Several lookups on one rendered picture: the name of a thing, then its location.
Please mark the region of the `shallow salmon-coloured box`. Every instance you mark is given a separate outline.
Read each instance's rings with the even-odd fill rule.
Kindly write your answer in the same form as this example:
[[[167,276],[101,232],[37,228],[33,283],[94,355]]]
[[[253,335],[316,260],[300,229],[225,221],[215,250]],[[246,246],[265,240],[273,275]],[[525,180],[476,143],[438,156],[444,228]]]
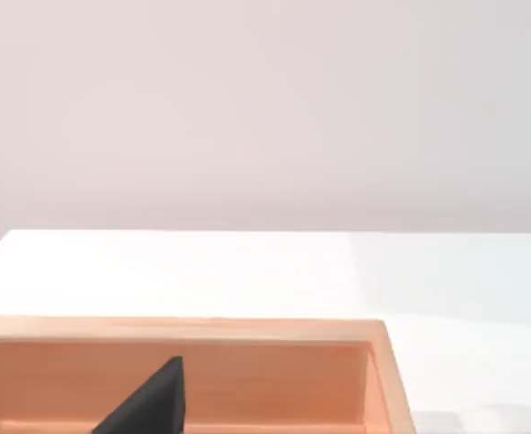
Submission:
[[[89,434],[169,358],[185,434],[416,434],[375,319],[0,316],[0,434]]]

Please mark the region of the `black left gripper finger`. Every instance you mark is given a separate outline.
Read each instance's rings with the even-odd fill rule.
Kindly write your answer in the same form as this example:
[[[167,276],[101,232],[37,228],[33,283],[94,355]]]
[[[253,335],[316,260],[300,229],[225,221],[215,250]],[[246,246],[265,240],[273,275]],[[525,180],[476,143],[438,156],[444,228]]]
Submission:
[[[90,434],[184,434],[185,370],[170,358]]]

